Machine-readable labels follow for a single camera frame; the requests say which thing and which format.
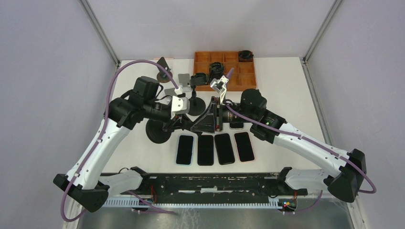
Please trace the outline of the black round phone stand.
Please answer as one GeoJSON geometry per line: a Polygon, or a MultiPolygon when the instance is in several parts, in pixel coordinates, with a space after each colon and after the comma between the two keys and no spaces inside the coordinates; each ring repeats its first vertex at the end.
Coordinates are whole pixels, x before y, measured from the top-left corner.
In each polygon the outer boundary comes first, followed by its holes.
{"type": "Polygon", "coordinates": [[[190,87],[192,90],[192,96],[189,99],[189,112],[191,116],[199,116],[206,109],[206,105],[203,99],[197,97],[196,87],[207,85],[209,77],[206,73],[196,73],[190,78],[190,87]]]}

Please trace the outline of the black phone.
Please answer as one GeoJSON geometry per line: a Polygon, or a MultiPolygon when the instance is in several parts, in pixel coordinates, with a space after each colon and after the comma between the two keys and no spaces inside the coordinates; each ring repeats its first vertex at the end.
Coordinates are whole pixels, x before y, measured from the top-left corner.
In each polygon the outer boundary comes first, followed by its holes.
{"type": "Polygon", "coordinates": [[[197,164],[199,166],[212,166],[214,163],[214,137],[201,135],[197,143],[197,164]]]}
{"type": "Polygon", "coordinates": [[[220,165],[233,164],[235,162],[233,147],[229,134],[214,136],[215,148],[220,165]]]}

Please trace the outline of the white folding phone stand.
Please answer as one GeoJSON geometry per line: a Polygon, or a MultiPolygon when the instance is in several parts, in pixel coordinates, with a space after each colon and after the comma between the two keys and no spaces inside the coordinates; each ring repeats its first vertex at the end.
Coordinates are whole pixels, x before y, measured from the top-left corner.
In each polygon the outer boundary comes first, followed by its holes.
{"type": "Polygon", "coordinates": [[[164,89],[164,94],[168,96],[176,96],[175,88],[164,89]]]}

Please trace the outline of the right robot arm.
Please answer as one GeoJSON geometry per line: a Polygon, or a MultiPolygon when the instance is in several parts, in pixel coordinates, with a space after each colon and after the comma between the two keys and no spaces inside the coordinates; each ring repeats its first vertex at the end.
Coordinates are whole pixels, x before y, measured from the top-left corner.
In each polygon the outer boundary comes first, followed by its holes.
{"type": "Polygon", "coordinates": [[[359,193],[365,192],[361,185],[369,179],[362,151],[348,152],[319,141],[267,110],[266,104],[258,89],[244,90],[239,103],[212,97],[210,105],[191,125],[191,131],[216,133],[224,123],[251,123],[254,137],[289,149],[319,166],[309,170],[282,169],[276,181],[276,189],[282,195],[297,189],[326,190],[341,201],[353,203],[359,193]]]}

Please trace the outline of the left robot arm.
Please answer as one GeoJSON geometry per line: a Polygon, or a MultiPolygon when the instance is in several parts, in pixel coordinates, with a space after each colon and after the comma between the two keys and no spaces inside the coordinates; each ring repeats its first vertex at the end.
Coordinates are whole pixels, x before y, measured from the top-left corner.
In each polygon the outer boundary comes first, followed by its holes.
{"type": "Polygon", "coordinates": [[[78,162],[66,173],[57,174],[53,180],[64,196],[69,196],[89,212],[99,210],[108,198],[136,191],[145,194],[150,181],[147,174],[138,169],[112,176],[101,177],[112,154],[137,123],[147,118],[167,124],[189,111],[189,100],[182,89],[176,89],[169,104],[159,103],[157,92],[160,83],[142,76],[135,81],[133,89],[112,100],[105,112],[100,128],[78,162]]]}

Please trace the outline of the blue case phone on table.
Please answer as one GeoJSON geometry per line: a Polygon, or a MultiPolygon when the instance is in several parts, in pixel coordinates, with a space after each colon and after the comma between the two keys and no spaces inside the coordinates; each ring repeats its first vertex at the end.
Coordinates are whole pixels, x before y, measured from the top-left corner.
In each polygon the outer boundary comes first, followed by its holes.
{"type": "Polygon", "coordinates": [[[177,165],[189,166],[192,163],[194,137],[191,135],[181,135],[178,140],[175,163],[177,165]]]}

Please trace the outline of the brown base phone stand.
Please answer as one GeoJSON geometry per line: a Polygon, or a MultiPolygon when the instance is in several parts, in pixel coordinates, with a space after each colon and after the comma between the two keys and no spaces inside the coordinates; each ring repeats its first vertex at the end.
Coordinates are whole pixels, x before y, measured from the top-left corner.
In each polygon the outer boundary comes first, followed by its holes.
{"type": "Polygon", "coordinates": [[[162,56],[160,59],[157,61],[157,64],[160,65],[164,70],[162,70],[160,67],[158,67],[158,73],[157,73],[157,80],[160,83],[168,83],[171,78],[172,78],[172,72],[171,68],[167,64],[166,59],[162,56]]]}

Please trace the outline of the orange compartment tray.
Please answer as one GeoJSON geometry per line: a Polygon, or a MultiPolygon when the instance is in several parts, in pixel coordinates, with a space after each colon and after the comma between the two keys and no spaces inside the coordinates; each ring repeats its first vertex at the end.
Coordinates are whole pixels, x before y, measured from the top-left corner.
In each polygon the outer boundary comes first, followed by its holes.
{"type": "Polygon", "coordinates": [[[242,92],[245,89],[256,89],[255,64],[253,61],[239,61],[238,51],[197,51],[194,53],[193,73],[205,73],[210,75],[211,65],[219,62],[224,66],[224,73],[227,74],[231,68],[234,71],[227,84],[227,90],[231,92],[242,92]]]}

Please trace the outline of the black round object in tray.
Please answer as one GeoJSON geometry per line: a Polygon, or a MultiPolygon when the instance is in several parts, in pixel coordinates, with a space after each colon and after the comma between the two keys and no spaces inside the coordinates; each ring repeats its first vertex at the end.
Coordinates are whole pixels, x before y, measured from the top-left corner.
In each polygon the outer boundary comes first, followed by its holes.
{"type": "Polygon", "coordinates": [[[249,50],[242,50],[238,52],[238,61],[239,62],[253,62],[254,54],[249,50]]]}

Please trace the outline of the aluminium frame rail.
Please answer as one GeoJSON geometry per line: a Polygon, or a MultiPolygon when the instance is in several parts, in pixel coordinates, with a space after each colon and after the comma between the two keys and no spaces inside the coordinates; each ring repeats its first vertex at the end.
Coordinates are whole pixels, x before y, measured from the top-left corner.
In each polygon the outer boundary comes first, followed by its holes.
{"type": "Polygon", "coordinates": [[[332,177],[322,169],[295,170],[288,167],[278,174],[278,178],[293,190],[326,190],[336,198],[350,203],[355,200],[359,190],[356,175],[350,172],[342,172],[337,177],[332,177]]]}

